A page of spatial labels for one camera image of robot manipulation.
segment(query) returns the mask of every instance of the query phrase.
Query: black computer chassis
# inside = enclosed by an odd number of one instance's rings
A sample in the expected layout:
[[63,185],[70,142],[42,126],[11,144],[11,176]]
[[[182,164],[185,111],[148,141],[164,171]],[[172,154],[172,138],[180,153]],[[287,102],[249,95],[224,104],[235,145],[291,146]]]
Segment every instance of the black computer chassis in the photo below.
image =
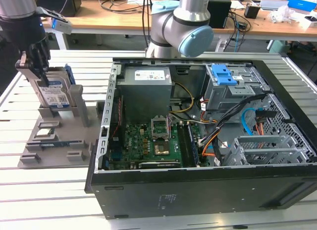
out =
[[[255,66],[310,145],[317,150],[316,127],[266,64],[261,60],[230,62],[250,62]],[[95,194],[106,219],[286,209],[317,189],[317,166],[313,164],[98,174],[93,172],[94,165],[93,153],[85,191]]]

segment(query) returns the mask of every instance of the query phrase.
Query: motherboard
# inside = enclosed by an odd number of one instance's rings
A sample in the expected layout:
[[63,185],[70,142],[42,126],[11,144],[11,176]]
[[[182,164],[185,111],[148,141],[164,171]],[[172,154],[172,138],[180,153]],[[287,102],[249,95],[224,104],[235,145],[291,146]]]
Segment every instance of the motherboard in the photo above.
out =
[[112,144],[110,170],[181,168],[198,164],[197,141],[201,132],[197,124],[170,123],[166,118],[157,118],[151,123],[126,124],[123,133],[123,145]]

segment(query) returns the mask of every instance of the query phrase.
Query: blue drive latch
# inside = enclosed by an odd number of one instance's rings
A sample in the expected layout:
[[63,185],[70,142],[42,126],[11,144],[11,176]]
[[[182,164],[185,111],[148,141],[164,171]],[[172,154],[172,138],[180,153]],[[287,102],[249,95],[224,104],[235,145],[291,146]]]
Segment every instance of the blue drive latch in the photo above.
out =
[[224,64],[211,65],[211,71],[217,78],[218,85],[236,85],[237,81],[232,78],[231,71]]

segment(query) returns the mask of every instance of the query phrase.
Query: open computer tower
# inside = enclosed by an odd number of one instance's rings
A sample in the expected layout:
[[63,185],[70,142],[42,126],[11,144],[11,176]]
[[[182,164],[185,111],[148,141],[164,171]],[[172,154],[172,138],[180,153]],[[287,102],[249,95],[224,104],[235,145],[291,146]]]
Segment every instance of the open computer tower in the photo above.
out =
[[285,209],[316,134],[262,61],[115,58],[86,187],[107,219]]

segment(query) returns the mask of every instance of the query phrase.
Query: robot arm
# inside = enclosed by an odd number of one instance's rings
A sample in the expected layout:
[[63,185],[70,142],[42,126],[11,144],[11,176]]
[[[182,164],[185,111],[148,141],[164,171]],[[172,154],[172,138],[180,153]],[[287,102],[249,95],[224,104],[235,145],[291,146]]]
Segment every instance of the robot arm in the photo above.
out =
[[197,57],[213,39],[209,0],[163,0],[153,4],[148,58]]
[[48,86],[45,73],[51,56],[41,17],[47,17],[53,29],[71,33],[67,19],[37,7],[34,0],[0,0],[0,26],[6,38],[21,52],[16,68],[28,79],[41,79],[40,86]]

